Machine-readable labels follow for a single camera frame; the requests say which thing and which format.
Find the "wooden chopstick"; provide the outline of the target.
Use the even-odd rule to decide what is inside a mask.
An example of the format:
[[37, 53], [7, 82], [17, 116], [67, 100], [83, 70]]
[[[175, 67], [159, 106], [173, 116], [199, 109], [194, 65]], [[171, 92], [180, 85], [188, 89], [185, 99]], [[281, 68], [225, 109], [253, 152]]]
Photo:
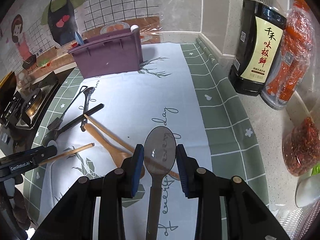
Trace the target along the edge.
[[[135, 151], [134, 147], [120, 139], [110, 130], [99, 124], [91, 117], [87, 117], [89, 124], [84, 125], [84, 129], [98, 141], [110, 154], [116, 167], [120, 167], [123, 160], [130, 157]], [[123, 146], [129, 153], [111, 145], [101, 134], [104, 133], [112, 140]], [[172, 178], [179, 180], [179, 175], [172, 171], [175, 162], [176, 141], [170, 129], [164, 126], [155, 127], [147, 136], [146, 146], [146, 164], [147, 168], [142, 168], [141, 177], [144, 177], [145, 171], [152, 171], [156, 174], [168, 174]]]
[[39, 164], [39, 166], [45, 165], [45, 164], [47, 164], [47, 163], [51, 163], [51, 162], [53, 162], [53, 161], [59, 160], [59, 159], [61, 159], [61, 158], [67, 157], [67, 156], [69, 156], [69, 155], [73, 155], [73, 154], [79, 153], [79, 152], [84, 151], [84, 150], [86, 150], [86, 149], [92, 148], [94, 145], [95, 145], [95, 143], [92, 142], [92, 143], [87, 144], [87, 145], [85, 145], [85, 146], [81, 146], [81, 147], [79, 147], [79, 148], [70, 150], [70, 151], [68, 151], [68, 152], [64, 152], [64, 153], [62, 153], [62, 154], [60, 154], [60, 155], [57, 155], [57, 156], [55, 156], [55, 157], [49, 158], [49, 159], [41, 162], [41, 163]]

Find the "wooden spoon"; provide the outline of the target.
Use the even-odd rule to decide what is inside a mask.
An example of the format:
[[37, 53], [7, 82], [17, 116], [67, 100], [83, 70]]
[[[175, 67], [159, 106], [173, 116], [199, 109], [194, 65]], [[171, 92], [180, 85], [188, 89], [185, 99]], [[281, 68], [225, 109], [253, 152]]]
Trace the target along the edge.
[[[129, 158], [133, 155], [135, 149], [118, 138], [116, 135], [111, 133], [109, 130], [102, 128], [100, 126], [96, 127], [93, 124], [85, 124], [85, 130], [97, 141], [99, 142], [103, 148], [107, 150], [110, 154], [114, 164], [116, 167], [121, 167], [124, 159]], [[126, 150], [126, 152], [114, 145], [112, 145], [103, 135], [102, 133], [106, 134], [111, 140], [116, 142], [122, 148]]]

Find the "grey metal spoon black handle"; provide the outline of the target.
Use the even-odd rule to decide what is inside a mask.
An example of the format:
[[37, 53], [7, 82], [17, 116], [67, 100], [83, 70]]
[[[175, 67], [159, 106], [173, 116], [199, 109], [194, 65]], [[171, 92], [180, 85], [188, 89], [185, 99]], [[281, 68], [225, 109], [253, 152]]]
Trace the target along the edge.
[[151, 175], [146, 239], [156, 239], [161, 210], [162, 180], [176, 159], [176, 140], [170, 129], [155, 127], [144, 144], [144, 164]]

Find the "steel spoon black handle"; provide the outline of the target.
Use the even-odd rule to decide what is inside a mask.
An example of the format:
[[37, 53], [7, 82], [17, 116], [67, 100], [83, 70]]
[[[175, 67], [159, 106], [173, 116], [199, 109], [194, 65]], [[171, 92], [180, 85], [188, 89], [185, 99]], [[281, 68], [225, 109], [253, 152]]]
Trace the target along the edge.
[[78, 116], [77, 118], [73, 119], [72, 121], [70, 121], [69, 123], [67, 123], [65, 126], [63, 126], [60, 129], [54, 129], [52, 131], [49, 131], [43, 138], [42, 140], [42, 145], [43, 146], [47, 146], [48, 143], [51, 140], [56, 140], [59, 135], [65, 131], [67, 131], [68, 129], [74, 127], [75, 125], [79, 124], [80, 122], [82, 122], [82, 120], [85, 118], [85, 115], [90, 116], [94, 113], [96, 113], [97, 111], [101, 110], [104, 108], [104, 104], [100, 103], [99, 105], [93, 107], [92, 109], [88, 110], [87, 112], [85, 112], [84, 114]]

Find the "black shovel shaped spoon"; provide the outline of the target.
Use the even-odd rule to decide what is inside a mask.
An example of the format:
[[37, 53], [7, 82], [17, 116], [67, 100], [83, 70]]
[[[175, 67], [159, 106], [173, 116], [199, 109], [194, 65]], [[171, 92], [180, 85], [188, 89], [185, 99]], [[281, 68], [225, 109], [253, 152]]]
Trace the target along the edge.
[[73, 102], [78, 98], [78, 96], [85, 90], [87, 89], [87, 86], [82, 86], [80, 88], [80, 91], [78, 92], [78, 94], [75, 96], [75, 98], [71, 101], [70, 105], [65, 109], [65, 111], [63, 112], [63, 114], [59, 117], [59, 118], [55, 118], [48, 126], [48, 130], [52, 131], [56, 128], [58, 128], [60, 126], [60, 124], [63, 122], [64, 116], [66, 114], [66, 112], [68, 111], [69, 107], [71, 107], [71, 105], [73, 104]]

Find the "small black spoon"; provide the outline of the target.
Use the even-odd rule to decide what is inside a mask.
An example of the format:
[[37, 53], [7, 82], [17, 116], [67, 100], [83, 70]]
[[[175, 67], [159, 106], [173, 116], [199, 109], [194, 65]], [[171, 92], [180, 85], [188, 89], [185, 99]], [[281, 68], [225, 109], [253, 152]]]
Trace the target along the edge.
[[[84, 95], [85, 95], [85, 104], [84, 104], [84, 110], [83, 113], [86, 113], [88, 111], [88, 106], [89, 106], [89, 102], [91, 99], [91, 95], [93, 94], [93, 92], [95, 91], [94, 87], [88, 87], [84, 90]], [[84, 132], [85, 128], [84, 125], [87, 123], [87, 118], [83, 117], [82, 121], [81, 121], [81, 131]]]

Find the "blue plastic spoon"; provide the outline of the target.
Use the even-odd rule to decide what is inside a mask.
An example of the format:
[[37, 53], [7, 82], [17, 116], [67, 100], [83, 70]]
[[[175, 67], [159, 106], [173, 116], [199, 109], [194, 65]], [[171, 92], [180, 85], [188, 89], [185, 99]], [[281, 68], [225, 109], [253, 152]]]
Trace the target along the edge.
[[84, 41], [81, 37], [81, 35], [76, 31], [75, 32], [75, 39], [76, 39], [76, 42], [81, 46], [81, 45], [84, 45]]

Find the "black spoon white ball end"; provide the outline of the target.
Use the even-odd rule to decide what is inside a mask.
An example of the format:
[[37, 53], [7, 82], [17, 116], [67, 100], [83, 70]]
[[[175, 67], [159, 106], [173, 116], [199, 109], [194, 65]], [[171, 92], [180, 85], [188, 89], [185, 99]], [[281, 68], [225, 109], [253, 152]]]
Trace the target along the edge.
[[136, 24], [134, 24], [134, 25], [132, 25], [132, 26], [130, 27], [130, 31], [133, 32], [135, 29], [138, 29], [138, 28], [139, 28], [139, 26], [136, 25]]

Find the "black gas stove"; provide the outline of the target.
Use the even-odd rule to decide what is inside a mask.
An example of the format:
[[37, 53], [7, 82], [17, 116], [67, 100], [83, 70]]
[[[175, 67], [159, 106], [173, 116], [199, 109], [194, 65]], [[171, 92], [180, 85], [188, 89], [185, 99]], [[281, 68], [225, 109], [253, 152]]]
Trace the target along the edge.
[[8, 73], [1, 80], [1, 125], [10, 129], [33, 129], [58, 84], [57, 76], [51, 72], [24, 94], [17, 90], [15, 73]]

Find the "green white table mat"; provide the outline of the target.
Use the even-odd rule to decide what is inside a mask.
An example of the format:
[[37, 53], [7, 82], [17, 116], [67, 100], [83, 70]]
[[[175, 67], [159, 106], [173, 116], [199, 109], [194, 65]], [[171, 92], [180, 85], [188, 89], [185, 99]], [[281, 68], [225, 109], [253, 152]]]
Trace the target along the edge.
[[254, 239], [268, 209], [255, 132], [232, 87], [201, 41], [143, 46], [143, 70], [85, 79], [95, 85], [89, 129], [72, 128], [59, 150], [93, 142], [75, 157], [34, 171], [33, 239]]

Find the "purple plastic utensil box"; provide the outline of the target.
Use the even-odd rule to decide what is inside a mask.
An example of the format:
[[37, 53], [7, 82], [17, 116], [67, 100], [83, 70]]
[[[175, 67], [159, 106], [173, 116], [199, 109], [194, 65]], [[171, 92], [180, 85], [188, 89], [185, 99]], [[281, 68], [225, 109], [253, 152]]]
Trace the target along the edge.
[[68, 51], [83, 78], [140, 70], [143, 62], [140, 31], [130, 28], [98, 35]]

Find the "yellow lid chili jar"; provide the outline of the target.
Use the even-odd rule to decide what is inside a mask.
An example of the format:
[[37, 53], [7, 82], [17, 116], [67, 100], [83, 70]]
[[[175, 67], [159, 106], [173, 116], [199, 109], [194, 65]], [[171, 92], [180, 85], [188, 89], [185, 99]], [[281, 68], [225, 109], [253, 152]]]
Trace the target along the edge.
[[301, 176], [319, 163], [319, 130], [311, 117], [305, 118], [282, 144], [285, 166], [293, 176]]

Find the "white bowl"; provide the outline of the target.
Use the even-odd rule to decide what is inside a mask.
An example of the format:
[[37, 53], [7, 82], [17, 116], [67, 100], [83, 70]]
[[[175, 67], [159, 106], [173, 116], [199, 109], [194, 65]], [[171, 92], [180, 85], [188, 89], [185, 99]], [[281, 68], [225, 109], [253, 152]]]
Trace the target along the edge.
[[298, 208], [308, 206], [319, 200], [320, 174], [310, 176], [300, 182], [296, 190], [296, 206]]

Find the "orange cap chili bottle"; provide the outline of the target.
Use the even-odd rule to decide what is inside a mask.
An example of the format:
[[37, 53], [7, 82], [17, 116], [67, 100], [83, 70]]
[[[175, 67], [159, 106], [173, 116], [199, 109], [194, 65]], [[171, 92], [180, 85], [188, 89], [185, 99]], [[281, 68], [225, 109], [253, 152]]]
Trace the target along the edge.
[[272, 71], [260, 93], [271, 108], [285, 108], [314, 59], [315, 48], [310, 7], [304, 0], [293, 0]]

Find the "dark soy sauce bottle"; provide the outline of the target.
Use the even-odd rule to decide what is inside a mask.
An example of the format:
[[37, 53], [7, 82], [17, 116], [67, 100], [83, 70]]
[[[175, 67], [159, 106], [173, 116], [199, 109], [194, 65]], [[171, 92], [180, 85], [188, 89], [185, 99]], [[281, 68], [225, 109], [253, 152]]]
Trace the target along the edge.
[[277, 0], [243, 0], [240, 37], [228, 75], [237, 93], [257, 96], [262, 91], [285, 25]]

